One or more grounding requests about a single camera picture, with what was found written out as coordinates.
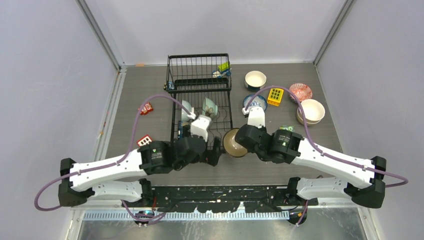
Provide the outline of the red white window block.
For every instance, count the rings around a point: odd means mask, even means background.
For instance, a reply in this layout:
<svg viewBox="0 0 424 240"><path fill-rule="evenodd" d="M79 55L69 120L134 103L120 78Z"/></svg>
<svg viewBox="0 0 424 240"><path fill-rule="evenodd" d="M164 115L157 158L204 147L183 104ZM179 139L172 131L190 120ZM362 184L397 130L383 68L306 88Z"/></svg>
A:
<svg viewBox="0 0 424 240"><path fill-rule="evenodd" d="M151 142L153 142L152 138L148 134L146 134L145 136L140 138L136 143L139 147L142 147L145 145L149 145Z"/></svg>

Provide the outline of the pale green ceramic bowl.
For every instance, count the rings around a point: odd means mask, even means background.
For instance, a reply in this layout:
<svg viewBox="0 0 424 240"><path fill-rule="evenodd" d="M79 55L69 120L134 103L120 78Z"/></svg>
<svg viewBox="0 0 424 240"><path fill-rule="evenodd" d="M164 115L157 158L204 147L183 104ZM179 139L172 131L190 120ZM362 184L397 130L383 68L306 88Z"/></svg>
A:
<svg viewBox="0 0 424 240"><path fill-rule="evenodd" d="M218 106L209 98L202 101L202 115L214 119L218 114Z"/></svg>

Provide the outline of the yellow window toy block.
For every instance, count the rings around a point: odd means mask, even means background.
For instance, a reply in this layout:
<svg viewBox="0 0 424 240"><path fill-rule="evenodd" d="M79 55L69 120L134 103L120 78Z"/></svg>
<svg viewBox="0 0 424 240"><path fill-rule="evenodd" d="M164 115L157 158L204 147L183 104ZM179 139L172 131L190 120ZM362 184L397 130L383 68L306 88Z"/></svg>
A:
<svg viewBox="0 0 424 240"><path fill-rule="evenodd" d="M271 88L267 97L267 104L275 107L279 107L284 95L284 89L282 88Z"/></svg>

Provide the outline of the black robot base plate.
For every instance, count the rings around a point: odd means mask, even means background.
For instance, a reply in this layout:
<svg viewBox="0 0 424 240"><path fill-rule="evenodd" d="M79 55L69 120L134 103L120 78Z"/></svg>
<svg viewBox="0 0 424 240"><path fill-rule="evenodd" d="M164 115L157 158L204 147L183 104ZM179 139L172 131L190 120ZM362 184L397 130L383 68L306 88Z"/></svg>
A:
<svg viewBox="0 0 424 240"><path fill-rule="evenodd" d="M285 185L154 186L141 199L127 202L130 208L155 208L166 213L277 213L300 209L306 200Z"/></svg>

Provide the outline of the brown patterned band bowl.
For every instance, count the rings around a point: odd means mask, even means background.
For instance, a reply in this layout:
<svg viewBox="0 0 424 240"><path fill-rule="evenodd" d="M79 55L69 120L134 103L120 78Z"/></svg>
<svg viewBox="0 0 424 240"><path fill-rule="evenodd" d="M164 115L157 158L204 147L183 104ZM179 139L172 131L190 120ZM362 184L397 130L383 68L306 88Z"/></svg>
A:
<svg viewBox="0 0 424 240"><path fill-rule="evenodd" d="M244 157L248 151L245 147L241 146L235 141L235 136L239 128L229 130L223 137L223 147L225 152L233 158Z"/></svg>

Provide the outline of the perforated metal rail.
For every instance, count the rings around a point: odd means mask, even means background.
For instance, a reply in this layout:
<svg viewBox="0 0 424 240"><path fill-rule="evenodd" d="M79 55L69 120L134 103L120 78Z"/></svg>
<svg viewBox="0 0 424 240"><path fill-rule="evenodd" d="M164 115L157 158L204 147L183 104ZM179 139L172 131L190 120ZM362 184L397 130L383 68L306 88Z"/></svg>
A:
<svg viewBox="0 0 424 240"><path fill-rule="evenodd" d="M208 210L201 213L194 212L171 212L166 213L163 221L237 221L237 220L289 220L288 211L281 212L246 212L239 209L234 212L213 213ZM128 212L122 210L86 210L82 215L84 221L133 221Z"/></svg>

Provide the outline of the small red flower toy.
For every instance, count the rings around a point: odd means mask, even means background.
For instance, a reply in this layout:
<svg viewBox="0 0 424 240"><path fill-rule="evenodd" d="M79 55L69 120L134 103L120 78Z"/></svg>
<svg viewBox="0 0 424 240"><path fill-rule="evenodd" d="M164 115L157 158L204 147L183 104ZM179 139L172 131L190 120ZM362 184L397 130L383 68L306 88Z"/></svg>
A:
<svg viewBox="0 0 424 240"><path fill-rule="evenodd" d="M154 110L154 108L153 108L153 106L150 102L147 102L143 105L142 108L139 108L139 110L140 110L139 114L141 116L143 116L143 115L147 115L148 113L152 112Z"/></svg>

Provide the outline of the beige bowl with brown markings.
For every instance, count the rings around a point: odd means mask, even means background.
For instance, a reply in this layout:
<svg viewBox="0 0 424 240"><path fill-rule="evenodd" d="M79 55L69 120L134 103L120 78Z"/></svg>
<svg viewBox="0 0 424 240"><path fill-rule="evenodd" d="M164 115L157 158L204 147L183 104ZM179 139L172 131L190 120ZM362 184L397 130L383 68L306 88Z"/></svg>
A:
<svg viewBox="0 0 424 240"><path fill-rule="evenodd" d="M297 111L296 112L296 118L297 118L297 120L303 125L305 122L304 122L304 118L303 118L303 115L302 115L302 113L300 112L300 111ZM316 125L316 124L318 124L318 123L320 123L321 122L321 120L308 120L308 119L306 119L306 124L308 125L308 126L312 126L312 125Z"/></svg>

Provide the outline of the light blue dotted bowl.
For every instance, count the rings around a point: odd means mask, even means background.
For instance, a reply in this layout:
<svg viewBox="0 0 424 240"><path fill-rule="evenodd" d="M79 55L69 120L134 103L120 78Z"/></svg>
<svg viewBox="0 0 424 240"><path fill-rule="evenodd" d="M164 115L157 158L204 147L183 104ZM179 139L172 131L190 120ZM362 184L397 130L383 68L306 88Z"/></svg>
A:
<svg viewBox="0 0 424 240"><path fill-rule="evenodd" d="M189 122L191 120L194 120L196 118L196 115L194 113L194 108L192 107L192 105L186 100L182 100L181 104L183 106L181 108L181 121Z"/></svg>

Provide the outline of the white blue floral bowl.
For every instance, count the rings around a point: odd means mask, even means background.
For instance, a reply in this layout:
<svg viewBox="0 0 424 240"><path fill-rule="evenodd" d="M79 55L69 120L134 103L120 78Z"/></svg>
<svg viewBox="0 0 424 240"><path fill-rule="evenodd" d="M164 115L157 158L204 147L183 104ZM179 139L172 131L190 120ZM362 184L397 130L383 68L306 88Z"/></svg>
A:
<svg viewBox="0 0 424 240"><path fill-rule="evenodd" d="M242 109L244 109L248 105L248 103L250 102L253 96L254 96L253 94L250 94L243 99ZM261 107L263 111L265 112L268 108L268 103L267 103L267 100L262 95L257 95L253 99L253 101L248 105L248 109L250 110L251 107Z"/></svg>

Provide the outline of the beige bowl with flower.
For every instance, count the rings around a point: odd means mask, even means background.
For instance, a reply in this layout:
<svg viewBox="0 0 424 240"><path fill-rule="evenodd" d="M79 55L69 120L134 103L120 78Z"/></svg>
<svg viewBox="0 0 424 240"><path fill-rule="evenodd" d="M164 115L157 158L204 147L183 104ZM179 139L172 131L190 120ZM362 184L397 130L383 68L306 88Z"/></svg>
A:
<svg viewBox="0 0 424 240"><path fill-rule="evenodd" d="M303 100L301 106L305 113L305 119L311 123L320 122L326 114L324 106L315 99Z"/></svg>

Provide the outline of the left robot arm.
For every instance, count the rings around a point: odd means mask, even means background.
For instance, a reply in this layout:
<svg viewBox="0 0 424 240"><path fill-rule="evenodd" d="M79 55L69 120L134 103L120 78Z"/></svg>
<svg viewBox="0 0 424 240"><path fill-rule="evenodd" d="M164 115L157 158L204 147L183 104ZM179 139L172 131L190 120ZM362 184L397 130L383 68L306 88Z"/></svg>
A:
<svg viewBox="0 0 424 240"><path fill-rule="evenodd" d="M75 207L89 200L123 200L148 207L153 202L146 176L180 171L189 164L216 166L221 156L221 139L213 139L208 149L202 137L183 137L174 142L153 141L128 154L92 163L71 158L60 162L63 178L58 187L61 207Z"/></svg>

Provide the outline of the teal bowl white inside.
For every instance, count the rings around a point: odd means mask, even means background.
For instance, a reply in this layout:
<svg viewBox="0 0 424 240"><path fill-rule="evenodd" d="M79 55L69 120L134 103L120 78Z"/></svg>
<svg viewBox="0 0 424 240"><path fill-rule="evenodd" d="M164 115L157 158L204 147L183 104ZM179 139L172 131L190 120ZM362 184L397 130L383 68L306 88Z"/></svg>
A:
<svg viewBox="0 0 424 240"><path fill-rule="evenodd" d="M249 71L244 77L244 86L251 92L257 92L267 83L267 76L258 70Z"/></svg>

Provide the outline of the green blue toy car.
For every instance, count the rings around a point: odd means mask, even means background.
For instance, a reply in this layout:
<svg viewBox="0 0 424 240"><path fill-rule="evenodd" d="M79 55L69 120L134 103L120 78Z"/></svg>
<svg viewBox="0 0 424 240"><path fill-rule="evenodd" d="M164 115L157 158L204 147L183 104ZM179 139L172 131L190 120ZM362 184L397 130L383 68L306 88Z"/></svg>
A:
<svg viewBox="0 0 424 240"><path fill-rule="evenodd" d="M231 75L231 64L229 61L217 66L216 71L212 73L213 78L229 77Z"/></svg>

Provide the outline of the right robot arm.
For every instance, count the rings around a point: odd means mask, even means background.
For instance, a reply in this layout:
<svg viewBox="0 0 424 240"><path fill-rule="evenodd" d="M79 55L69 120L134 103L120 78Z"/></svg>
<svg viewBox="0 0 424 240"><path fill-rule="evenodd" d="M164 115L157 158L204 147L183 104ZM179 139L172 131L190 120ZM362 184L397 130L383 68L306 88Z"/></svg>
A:
<svg viewBox="0 0 424 240"><path fill-rule="evenodd" d="M298 133L279 129L268 134L265 127L243 125L234 140L263 162L294 164L330 174L306 179L292 177L285 198L291 205L314 198L350 198L362 207L379 209L386 195L385 158L361 159L310 142Z"/></svg>

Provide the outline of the red white patterned bowl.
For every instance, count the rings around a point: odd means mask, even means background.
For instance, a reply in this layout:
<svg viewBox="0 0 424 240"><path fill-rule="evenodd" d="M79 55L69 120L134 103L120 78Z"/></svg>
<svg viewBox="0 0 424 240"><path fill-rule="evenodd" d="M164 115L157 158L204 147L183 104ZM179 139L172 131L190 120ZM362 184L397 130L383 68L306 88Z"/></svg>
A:
<svg viewBox="0 0 424 240"><path fill-rule="evenodd" d="M312 89L304 83L294 83L289 87L289 91L292 92L300 102L311 99L313 97Z"/></svg>

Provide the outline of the black wire dish rack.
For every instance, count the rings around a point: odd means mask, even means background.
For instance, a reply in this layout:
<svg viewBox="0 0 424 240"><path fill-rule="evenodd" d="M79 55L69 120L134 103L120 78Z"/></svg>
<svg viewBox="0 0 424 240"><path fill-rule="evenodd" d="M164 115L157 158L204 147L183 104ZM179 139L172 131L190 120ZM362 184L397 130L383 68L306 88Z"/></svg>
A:
<svg viewBox="0 0 424 240"><path fill-rule="evenodd" d="M166 82L172 81L175 90L166 91L179 102L188 101L194 113L202 115L204 98L211 99L218 108L208 129L207 148L211 150L214 138L224 138L233 128L231 109L232 76L213 78L217 66L230 63L228 53L202 53L169 55L167 58Z"/></svg>

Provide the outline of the dark blue glazed bowl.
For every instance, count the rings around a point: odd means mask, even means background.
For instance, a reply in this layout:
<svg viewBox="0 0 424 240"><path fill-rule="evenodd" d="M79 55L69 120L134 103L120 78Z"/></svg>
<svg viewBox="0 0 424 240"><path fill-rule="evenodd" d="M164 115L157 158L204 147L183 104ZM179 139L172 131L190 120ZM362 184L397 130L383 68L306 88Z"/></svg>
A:
<svg viewBox="0 0 424 240"><path fill-rule="evenodd" d="M177 138L185 138L191 135L191 123L187 121L179 121L177 126Z"/></svg>

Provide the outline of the small green toy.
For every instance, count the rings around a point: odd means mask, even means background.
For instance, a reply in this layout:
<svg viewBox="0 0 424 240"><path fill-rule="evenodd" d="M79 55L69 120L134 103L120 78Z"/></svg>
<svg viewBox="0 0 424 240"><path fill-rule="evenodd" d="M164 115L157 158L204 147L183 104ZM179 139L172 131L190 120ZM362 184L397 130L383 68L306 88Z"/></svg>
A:
<svg viewBox="0 0 424 240"><path fill-rule="evenodd" d="M279 127L279 129L280 130L287 130L287 131L290 131L290 132L294 132L294 126L291 126L291 125L283 125L283 126L280 126Z"/></svg>

